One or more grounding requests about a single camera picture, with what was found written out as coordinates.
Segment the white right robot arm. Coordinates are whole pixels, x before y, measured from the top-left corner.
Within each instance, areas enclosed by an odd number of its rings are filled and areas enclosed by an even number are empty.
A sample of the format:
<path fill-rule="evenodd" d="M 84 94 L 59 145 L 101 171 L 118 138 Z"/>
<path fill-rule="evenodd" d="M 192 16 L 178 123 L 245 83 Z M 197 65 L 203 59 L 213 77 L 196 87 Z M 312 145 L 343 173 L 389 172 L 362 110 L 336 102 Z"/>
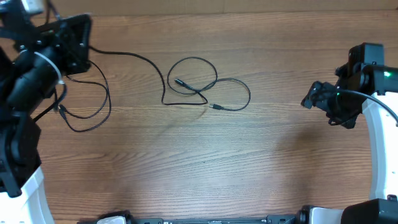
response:
<path fill-rule="evenodd" d="M 344 209 L 304 206 L 296 223 L 397 223 L 397 69 L 344 65 L 335 85 L 314 82 L 301 102 L 326 113 L 331 126 L 351 129 L 363 114 L 371 145 L 369 199 Z"/>

